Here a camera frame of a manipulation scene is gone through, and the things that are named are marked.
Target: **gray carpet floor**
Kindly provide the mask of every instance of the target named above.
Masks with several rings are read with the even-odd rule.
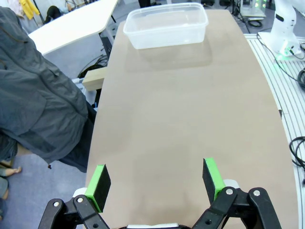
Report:
[[[139,4],[118,4],[113,12],[118,23],[126,20],[130,11],[138,9]],[[274,20],[274,11],[266,9],[267,17],[262,21],[264,26],[259,29],[250,28],[251,33],[261,29],[271,28]],[[236,19],[244,33],[245,25]],[[305,37],[305,20],[297,13],[297,36]],[[110,23],[113,33],[116,33],[117,24]],[[70,78],[77,77],[80,70],[93,58],[102,52],[102,43],[98,35],[84,38],[52,53],[46,58],[56,64]],[[36,155],[16,157],[15,167],[22,166],[21,174],[8,178],[10,184],[9,198],[2,201],[5,215],[0,222],[1,229],[35,229],[38,227],[45,206],[52,198],[61,198],[64,201],[71,199],[74,191],[85,185],[85,174],[61,162],[52,163],[52,169]]]

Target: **clear plastic container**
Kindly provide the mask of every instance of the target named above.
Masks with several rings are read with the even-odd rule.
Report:
[[[136,49],[148,49],[204,40],[209,21],[201,4],[179,3],[134,10],[124,33]]]

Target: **wooden block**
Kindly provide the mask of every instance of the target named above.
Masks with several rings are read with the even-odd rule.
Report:
[[[84,80],[82,81],[82,85],[84,85],[87,91],[101,89],[104,78],[106,76],[106,72],[107,67],[88,71]]]

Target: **white table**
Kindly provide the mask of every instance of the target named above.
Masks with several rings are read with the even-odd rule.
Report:
[[[62,46],[81,38],[100,33],[105,34],[113,44],[113,37],[107,30],[117,0],[100,0],[68,14],[65,14],[29,34],[36,48],[46,55]]]

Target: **gray jacket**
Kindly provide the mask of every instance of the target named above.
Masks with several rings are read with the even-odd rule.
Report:
[[[0,7],[0,159],[16,153],[15,141],[47,163],[61,159],[87,117],[81,91],[36,50],[15,13]]]

